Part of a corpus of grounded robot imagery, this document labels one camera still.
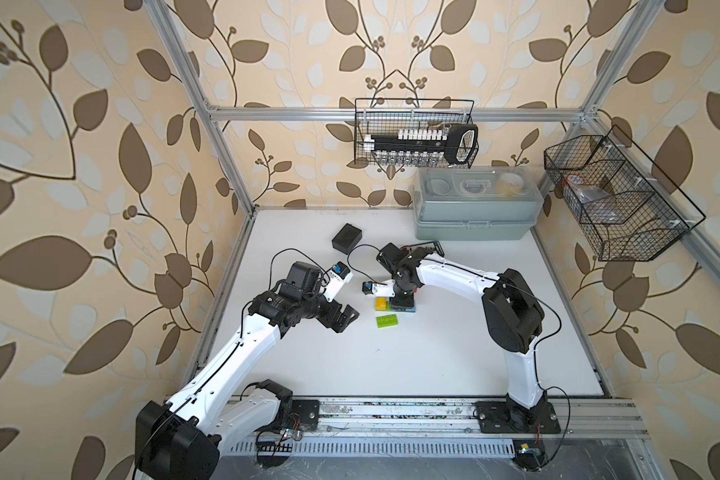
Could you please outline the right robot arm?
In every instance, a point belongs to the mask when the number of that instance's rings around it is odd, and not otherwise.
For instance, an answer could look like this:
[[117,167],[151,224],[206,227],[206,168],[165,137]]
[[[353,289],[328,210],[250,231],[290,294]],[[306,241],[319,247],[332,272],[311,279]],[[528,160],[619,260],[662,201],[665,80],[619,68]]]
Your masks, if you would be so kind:
[[480,304],[491,339],[505,351],[508,400],[525,410],[540,404],[544,390],[537,378],[534,348],[542,333],[544,311],[519,271],[481,271],[444,258],[437,247],[422,245],[399,248],[389,243],[379,250],[376,260],[390,279],[365,281],[362,291],[387,299],[395,310],[412,308],[416,291],[425,286]]

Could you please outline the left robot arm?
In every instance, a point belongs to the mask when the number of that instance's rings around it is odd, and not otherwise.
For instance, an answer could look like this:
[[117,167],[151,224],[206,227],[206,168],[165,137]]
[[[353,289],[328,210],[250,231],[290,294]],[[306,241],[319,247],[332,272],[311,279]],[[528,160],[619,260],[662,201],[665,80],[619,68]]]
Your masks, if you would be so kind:
[[222,453],[254,431],[285,422],[293,393],[265,380],[250,399],[230,402],[253,367],[304,319],[336,333],[359,316],[336,301],[352,270],[294,263],[288,275],[242,309],[232,339],[167,401],[148,402],[135,424],[134,472],[149,479],[208,479]]

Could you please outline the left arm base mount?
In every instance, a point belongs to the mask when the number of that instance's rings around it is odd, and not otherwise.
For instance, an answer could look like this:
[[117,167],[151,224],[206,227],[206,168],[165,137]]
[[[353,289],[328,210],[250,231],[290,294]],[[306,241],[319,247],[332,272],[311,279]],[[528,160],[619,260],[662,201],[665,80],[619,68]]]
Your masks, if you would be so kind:
[[298,429],[302,432],[317,430],[320,419],[320,401],[315,399],[295,399],[281,402],[275,418],[259,431],[280,431]]

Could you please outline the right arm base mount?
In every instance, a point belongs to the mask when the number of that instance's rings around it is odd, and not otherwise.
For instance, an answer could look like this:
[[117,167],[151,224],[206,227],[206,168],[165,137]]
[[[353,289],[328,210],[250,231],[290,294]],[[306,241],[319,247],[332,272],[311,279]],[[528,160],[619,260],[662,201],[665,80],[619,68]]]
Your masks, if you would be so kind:
[[562,427],[554,407],[540,400],[532,408],[525,408],[507,398],[500,401],[478,401],[474,417],[483,434],[560,434]]

